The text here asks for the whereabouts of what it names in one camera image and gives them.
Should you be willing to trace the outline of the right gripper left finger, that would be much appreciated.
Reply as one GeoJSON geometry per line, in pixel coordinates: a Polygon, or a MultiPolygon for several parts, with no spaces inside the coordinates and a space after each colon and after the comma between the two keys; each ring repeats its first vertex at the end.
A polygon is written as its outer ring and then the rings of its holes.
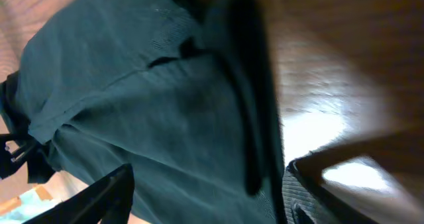
{"type": "Polygon", "coordinates": [[[25,224],[127,224],[133,194],[132,165],[124,164],[25,224]]]}

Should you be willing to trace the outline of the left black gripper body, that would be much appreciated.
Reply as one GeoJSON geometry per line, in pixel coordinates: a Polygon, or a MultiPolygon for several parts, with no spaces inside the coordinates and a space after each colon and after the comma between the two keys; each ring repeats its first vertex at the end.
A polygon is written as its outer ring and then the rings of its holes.
{"type": "Polygon", "coordinates": [[[28,134],[1,134],[1,179],[16,173],[33,155],[35,148],[36,143],[28,134]],[[24,142],[24,145],[11,152],[7,146],[9,141],[24,142]]]}

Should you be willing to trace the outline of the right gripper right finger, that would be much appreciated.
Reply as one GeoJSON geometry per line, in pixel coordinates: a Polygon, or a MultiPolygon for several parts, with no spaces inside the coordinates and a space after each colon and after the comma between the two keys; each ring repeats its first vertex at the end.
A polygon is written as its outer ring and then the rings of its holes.
{"type": "Polygon", "coordinates": [[[284,173],[282,195],[288,224],[376,224],[301,174],[295,160],[284,173]]]}

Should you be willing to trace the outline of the black logo shirt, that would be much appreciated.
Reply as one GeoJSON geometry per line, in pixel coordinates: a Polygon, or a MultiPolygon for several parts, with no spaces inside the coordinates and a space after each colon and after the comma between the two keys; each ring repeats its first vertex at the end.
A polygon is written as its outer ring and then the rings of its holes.
{"type": "Polygon", "coordinates": [[[74,0],[28,41],[1,116],[30,180],[134,172],[150,223],[284,223],[274,84],[256,0],[74,0]]]}

